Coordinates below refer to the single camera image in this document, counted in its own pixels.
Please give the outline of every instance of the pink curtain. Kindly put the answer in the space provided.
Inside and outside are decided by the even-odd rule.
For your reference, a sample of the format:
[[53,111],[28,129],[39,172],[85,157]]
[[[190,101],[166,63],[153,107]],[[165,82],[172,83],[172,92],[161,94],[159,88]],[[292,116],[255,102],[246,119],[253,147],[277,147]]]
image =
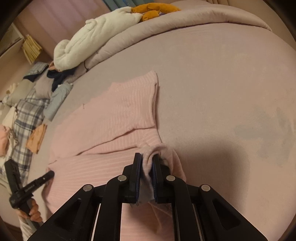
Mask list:
[[33,0],[15,20],[53,58],[56,44],[71,37],[85,20],[108,13],[102,0]]

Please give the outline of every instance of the mattress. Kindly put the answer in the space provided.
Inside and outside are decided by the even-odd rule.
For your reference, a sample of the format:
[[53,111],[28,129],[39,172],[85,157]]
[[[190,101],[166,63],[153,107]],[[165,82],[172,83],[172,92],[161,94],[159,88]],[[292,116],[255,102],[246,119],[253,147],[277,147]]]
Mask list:
[[158,132],[179,155],[187,183],[211,185],[269,241],[278,240],[296,213],[295,65],[294,49],[257,26],[210,23],[144,39],[75,81],[29,179],[45,171],[53,132],[66,116],[112,82],[154,70]]

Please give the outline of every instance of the orange folded cloth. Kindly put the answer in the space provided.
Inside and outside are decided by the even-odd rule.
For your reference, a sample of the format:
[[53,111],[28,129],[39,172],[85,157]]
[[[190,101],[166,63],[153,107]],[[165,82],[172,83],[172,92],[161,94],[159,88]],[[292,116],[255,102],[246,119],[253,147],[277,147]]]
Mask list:
[[46,128],[47,125],[42,124],[38,126],[35,130],[33,130],[26,143],[26,148],[28,148],[31,152],[36,154],[38,153],[43,137],[45,135]]

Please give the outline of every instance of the pink cloth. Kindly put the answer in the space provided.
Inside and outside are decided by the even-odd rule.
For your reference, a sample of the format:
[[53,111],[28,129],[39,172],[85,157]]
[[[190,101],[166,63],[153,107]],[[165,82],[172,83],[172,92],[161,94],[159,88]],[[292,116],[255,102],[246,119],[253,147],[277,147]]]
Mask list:
[[0,156],[5,156],[7,153],[9,131],[9,127],[0,125]]
[[185,180],[176,152],[161,143],[156,129],[157,85],[154,71],[126,83],[113,83],[57,127],[49,165],[55,177],[43,192],[52,213],[83,185],[103,185],[122,174],[140,152],[144,171],[141,205],[123,204],[121,240],[174,239],[167,206],[147,202],[153,199],[148,173],[154,154],[160,154],[173,175]]

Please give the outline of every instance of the curtain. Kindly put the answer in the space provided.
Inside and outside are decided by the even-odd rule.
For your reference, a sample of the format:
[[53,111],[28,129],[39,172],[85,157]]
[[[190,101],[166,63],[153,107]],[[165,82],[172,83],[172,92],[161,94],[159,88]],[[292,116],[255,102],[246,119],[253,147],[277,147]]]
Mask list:
[[14,23],[23,35],[30,34],[53,58],[58,42],[71,39],[87,19],[109,11],[102,0],[33,0]]
[[110,11],[114,11],[120,7],[135,7],[145,3],[153,2],[153,0],[103,0]]

